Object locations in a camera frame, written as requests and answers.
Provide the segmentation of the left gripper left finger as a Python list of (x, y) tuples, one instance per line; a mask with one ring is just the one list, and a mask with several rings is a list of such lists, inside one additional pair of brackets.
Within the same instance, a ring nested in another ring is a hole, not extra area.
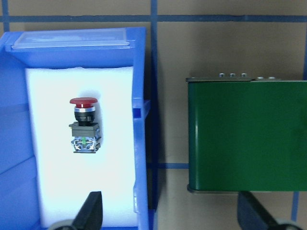
[(100, 230), (103, 222), (101, 191), (90, 192), (72, 222), (74, 230)]

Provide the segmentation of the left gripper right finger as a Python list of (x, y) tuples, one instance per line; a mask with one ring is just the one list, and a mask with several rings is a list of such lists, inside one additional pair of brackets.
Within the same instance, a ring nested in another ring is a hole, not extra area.
[(248, 191), (238, 193), (237, 221), (242, 230), (282, 230), (273, 216)]

